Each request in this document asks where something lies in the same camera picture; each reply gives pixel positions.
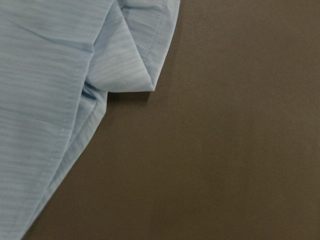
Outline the light blue button-up shirt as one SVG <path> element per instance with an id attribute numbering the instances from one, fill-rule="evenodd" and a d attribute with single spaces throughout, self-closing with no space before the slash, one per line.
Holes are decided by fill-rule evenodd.
<path id="1" fill-rule="evenodd" d="M 152 92 L 178 0 L 0 3 L 0 237 L 20 240 L 82 154 L 108 93 Z"/>

